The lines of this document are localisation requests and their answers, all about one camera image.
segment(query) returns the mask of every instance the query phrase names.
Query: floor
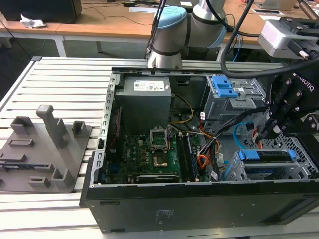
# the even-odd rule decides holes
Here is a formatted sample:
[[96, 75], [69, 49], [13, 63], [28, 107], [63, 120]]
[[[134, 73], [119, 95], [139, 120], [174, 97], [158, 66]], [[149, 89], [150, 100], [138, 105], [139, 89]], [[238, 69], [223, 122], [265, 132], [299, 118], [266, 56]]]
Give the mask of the floor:
[[[20, 47], [32, 56], [52, 56], [57, 57], [58, 51], [53, 40], [41, 39], [11, 39], [12, 48], [0, 48], [0, 100], [10, 89], [15, 80], [19, 77], [30, 58]], [[144, 44], [102, 42], [102, 49], [107, 52], [98, 53], [96, 43], [92, 41], [65, 41], [66, 54], [68, 57], [91, 57], [91, 58], [127, 58], [142, 59], [144, 57]], [[216, 60], [218, 49], [184, 48], [182, 58], [189, 60]], [[245, 60], [247, 53], [238, 58]], [[233, 52], [229, 54], [229, 60], [233, 59]], [[269, 57], [263, 51], [253, 51], [246, 61], [269, 62]]]

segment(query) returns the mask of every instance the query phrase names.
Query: blue cable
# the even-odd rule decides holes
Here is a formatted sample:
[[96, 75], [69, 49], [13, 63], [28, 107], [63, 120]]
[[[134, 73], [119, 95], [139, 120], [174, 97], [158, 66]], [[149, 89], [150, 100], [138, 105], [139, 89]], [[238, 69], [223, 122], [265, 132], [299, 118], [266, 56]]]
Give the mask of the blue cable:
[[237, 37], [238, 37], [238, 39], [239, 39], [239, 47], [238, 47], [237, 53], [236, 53], [236, 55], [235, 55], [235, 57], [234, 57], [234, 59], [233, 59], [233, 62], [236, 61], [237, 56], [239, 55], [240, 49], [241, 49], [241, 47], [242, 47], [242, 41], [241, 41], [240, 35], [237, 34]]
[[237, 129], [241, 125], [246, 125], [246, 124], [245, 123], [239, 123], [238, 125], [236, 125], [235, 128], [234, 128], [233, 136], [234, 136], [234, 140], [235, 140], [236, 144], [238, 145], [238, 147], [240, 147], [241, 149], [245, 149], [245, 147], [241, 145], [241, 143], [239, 142], [239, 140], [237, 138]]

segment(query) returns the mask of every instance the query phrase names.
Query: power supply label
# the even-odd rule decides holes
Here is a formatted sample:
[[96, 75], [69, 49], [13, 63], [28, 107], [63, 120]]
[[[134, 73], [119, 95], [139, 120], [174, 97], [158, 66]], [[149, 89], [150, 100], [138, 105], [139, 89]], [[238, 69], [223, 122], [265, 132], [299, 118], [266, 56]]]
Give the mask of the power supply label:
[[135, 91], [165, 91], [164, 81], [134, 81]]

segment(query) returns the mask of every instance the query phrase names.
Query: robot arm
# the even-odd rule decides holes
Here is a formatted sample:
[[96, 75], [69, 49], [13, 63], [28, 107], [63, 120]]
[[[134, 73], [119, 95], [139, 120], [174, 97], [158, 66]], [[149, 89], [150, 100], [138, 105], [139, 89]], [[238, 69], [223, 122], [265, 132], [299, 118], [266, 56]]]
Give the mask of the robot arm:
[[[225, 19], [225, 0], [210, 0], [220, 18]], [[147, 58], [149, 68], [182, 68], [180, 50], [183, 46], [217, 47], [226, 28], [200, 0], [192, 14], [181, 7], [165, 7], [159, 20], [152, 48]]]
[[[319, 58], [318, 28], [318, 19], [282, 17], [266, 22], [258, 41], [273, 57], [310, 61]], [[273, 139], [279, 132], [285, 136], [319, 132], [318, 75], [314, 65], [270, 78], [265, 99], [269, 118], [260, 128], [260, 138]]]

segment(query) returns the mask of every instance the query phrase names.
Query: desk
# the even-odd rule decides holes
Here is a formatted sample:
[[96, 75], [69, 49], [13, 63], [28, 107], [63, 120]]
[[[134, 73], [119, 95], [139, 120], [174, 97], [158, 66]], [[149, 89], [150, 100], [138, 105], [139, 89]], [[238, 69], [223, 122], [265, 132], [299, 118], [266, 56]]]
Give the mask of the desk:
[[[96, 4], [92, 7], [91, 0], [82, 0], [82, 15], [76, 24], [60, 24], [47, 23], [47, 27], [41, 29], [25, 28], [20, 22], [7, 22], [4, 20], [6, 27], [15, 37], [19, 38], [39, 38], [54, 40], [61, 57], [66, 57], [63, 41], [64, 40], [82, 40], [96, 42], [131, 42], [146, 43], [151, 31], [151, 23], [153, 14], [129, 12], [128, 7], [121, 4]], [[240, 18], [245, 4], [240, 0], [226, 0], [225, 12], [235, 16], [236, 22]], [[306, 15], [300, 9], [291, 11], [283, 11], [286, 16], [306, 18]], [[124, 17], [125, 16], [137, 23], [134, 23]], [[231, 16], [228, 16], [228, 22], [233, 24]], [[260, 33], [264, 26], [264, 21], [253, 13], [251, 10], [247, 15], [241, 31], [247, 33]], [[6, 29], [0, 25], [0, 37], [11, 37]], [[224, 39], [221, 49], [224, 49], [225, 43], [228, 41], [230, 34], [228, 33]], [[243, 48], [261, 49], [256, 38], [244, 37]], [[101, 52], [101, 45], [97, 43], [97, 50]]]
[[[258, 70], [280, 64], [253, 63]], [[247, 71], [252, 63], [229, 63], [234, 71]], [[143, 67], [144, 60], [54, 58], [31, 61], [10, 91], [0, 102], [0, 149], [10, 137], [13, 119], [30, 116], [41, 122], [34, 112], [40, 104], [52, 104], [55, 117], [66, 124], [83, 120], [93, 127], [75, 185], [68, 194], [31, 194], [0, 192], [1, 239], [217, 239], [260, 235], [281, 239], [307, 239], [319, 233], [319, 208], [288, 225], [233, 227], [222, 229], [163, 232], [119, 233], [103, 235], [89, 209], [79, 207], [84, 175], [89, 157], [97, 144], [106, 90], [112, 67]], [[183, 61], [185, 69], [220, 70], [218, 62]]]

